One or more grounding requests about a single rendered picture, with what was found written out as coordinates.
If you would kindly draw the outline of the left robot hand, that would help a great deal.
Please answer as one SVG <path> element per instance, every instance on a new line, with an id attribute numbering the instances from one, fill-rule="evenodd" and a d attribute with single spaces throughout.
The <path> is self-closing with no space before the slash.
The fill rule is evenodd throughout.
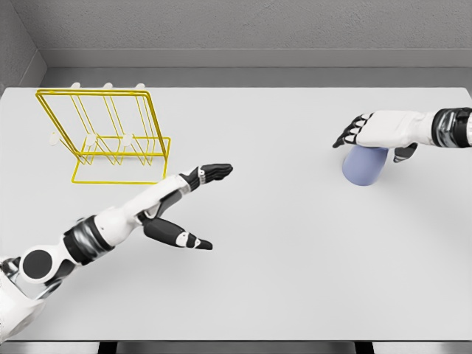
<path id="1" fill-rule="evenodd" d="M 129 201 L 125 208 L 142 225 L 145 236 L 177 248 L 211 250 L 212 244 L 162 218 L 185 195 L 233 171 L 231 164 L 205 164 L 165 178 Z"/>

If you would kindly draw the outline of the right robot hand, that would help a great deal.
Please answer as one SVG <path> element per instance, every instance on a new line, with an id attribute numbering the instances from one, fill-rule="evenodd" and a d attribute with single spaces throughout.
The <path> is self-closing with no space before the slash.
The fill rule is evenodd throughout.
<path id="1" fill-rule="evenodd" d="M 431 143 L 432 113 L 376 111 L 356 117 L 334 142 L 394 151 L 394 162 L 412 157 L 419 144 Z"/>

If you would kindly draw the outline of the light blue cup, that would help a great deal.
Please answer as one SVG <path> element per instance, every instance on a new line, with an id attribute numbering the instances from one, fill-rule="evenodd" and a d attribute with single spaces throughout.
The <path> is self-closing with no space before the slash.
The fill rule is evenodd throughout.
<path id="1" fill-rule="evenodd" d="M 388 152 L 384 147 L 355 145 L 343 162 L 344 177 L 358 186 L 374 184 L 384 168 Z"/>

